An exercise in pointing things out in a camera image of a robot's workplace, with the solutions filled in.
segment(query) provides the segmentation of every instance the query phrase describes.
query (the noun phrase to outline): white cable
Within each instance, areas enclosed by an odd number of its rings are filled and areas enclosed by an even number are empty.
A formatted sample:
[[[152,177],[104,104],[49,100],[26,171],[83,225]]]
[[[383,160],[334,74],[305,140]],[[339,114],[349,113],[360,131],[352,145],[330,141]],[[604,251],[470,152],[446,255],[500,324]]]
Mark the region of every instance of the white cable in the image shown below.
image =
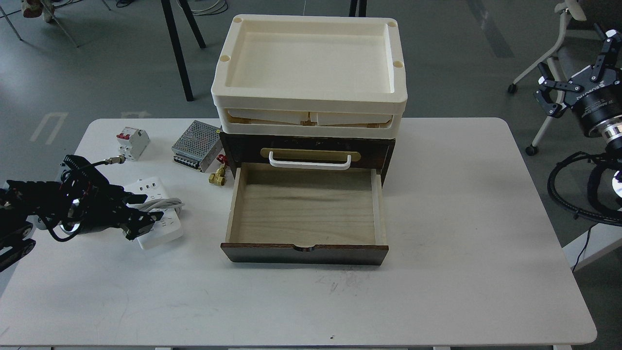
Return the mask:
[[[214,10],[214,11],[210,11],[211,9],[213,9],[214,7],[216,7],[219,3],[223,2],[224,0],[216,0],[216,2],[214,2],[214,5],[206,8],[206,9],[199,9],[199,10],[194,10],[194,9],[190,9],[190,12],[192,12],[193,15],[195,16],[202,16],[205,14],[210,14],[210,13],[214,13],[214,12],[218,12],[223,6],[220,6],[218,9]],[[181,3],[179,3],[179,0],[177,0],[177,5],[179,6],[179,8],[182,8]]]
[[[143,212],[150,212],[154,209],[175,209],[177,215],[179,215],[179,212],[182,211],[182,207],[183,202],[179,198],[154,199],[152,201],[134,206],[134,208]]]

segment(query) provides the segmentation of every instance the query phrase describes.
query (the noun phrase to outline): chair wheel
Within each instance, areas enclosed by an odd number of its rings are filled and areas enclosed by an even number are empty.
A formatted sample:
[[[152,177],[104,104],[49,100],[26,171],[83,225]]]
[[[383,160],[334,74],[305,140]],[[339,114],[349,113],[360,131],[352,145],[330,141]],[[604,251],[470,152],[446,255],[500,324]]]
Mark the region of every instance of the chair wheel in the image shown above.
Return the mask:
[[[525,148],[525,153],[527,153],[528,156],[535,156],[538,153],[538,146],[529,145]]]

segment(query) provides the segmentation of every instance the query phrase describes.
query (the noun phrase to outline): white handle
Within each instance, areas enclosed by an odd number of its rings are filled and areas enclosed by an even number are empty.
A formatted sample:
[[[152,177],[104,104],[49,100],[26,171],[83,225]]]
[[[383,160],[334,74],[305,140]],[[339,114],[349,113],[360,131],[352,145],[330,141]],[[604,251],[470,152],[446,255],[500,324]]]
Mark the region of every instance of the white handle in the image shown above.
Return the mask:
[[[275,168],[291,168],[291,169],[317,169],[317,170],[347,170],[352,163],[352,155],[348,154],[348,160],[345,163],[333,164],[333,163],[311,163],[311,162],[291,162],[291,161],[278,161],[274,159],[274,151],[270,151],[268,155],[270,165]]]

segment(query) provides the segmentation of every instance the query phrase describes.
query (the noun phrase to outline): brass fitting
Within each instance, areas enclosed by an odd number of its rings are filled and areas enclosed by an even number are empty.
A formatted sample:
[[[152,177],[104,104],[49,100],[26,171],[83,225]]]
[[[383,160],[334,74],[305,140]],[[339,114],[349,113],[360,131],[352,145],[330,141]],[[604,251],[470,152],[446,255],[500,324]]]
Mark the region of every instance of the brass fitting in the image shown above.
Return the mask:
[[[211,173],[208,181],[216,186],[224,186],[227,178],[225,177],[226,165],[221,165],[215,173]]]

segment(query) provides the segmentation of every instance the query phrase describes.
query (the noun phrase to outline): white power strip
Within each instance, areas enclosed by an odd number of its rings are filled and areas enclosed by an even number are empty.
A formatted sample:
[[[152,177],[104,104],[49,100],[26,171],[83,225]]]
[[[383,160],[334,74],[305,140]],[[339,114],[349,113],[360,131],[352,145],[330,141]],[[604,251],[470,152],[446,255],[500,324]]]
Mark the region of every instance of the white power strip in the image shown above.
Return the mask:
[[[125,188],[125,191],[134,194],[146,194],[148,196],[146,201],[170,198],[162,185],[162,181],[160,181],[160,178],[157,176],[138,180],[133,184],[123,186],[123,188]],[[158,210],[164,212],[162,220],[156,221],[151,231],[137,238],[138,243],[143,249],[156,247],[183,235],[182,224],[177,217],[175,209]]]

